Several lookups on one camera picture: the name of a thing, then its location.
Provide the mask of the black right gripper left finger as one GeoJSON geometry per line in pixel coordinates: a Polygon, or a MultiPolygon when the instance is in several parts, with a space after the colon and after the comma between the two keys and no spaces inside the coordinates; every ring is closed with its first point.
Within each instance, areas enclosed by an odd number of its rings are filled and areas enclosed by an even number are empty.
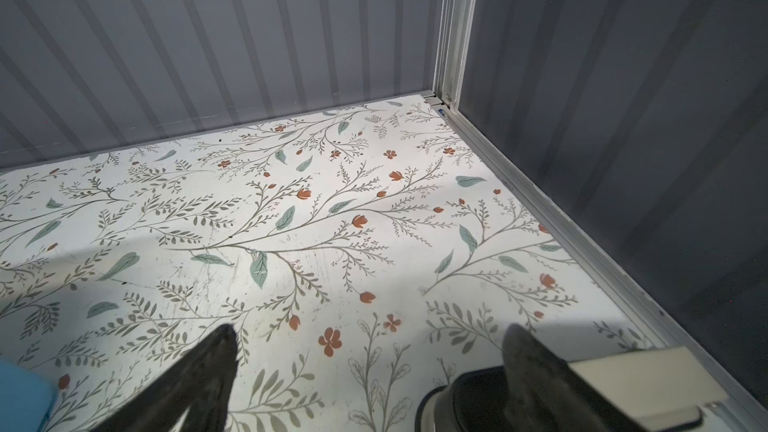
{"type": "Polygon", "coordinates": [[[238,341],[223,324],[106,420],[96,431],[222,431],[237,375],[238,341]]]}

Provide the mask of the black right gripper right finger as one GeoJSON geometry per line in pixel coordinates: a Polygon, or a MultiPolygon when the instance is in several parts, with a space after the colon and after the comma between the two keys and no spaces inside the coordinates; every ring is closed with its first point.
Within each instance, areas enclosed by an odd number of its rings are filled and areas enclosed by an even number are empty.
{"type": "Polygon", "coordinates": [[[502,345],[508,398],[504,415],[513,431],[640,431],[533,334],[510,325],[502,345]]]}

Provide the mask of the light blue plastic tool box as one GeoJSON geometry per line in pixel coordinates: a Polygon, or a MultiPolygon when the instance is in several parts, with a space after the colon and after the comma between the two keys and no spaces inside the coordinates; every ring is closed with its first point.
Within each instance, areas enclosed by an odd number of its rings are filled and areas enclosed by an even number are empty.
{"type": "Polygon", "coordinates": [[[42,431],[57,399],[46,379],[8,361],[1,361],[1,430],[42,431]]]}

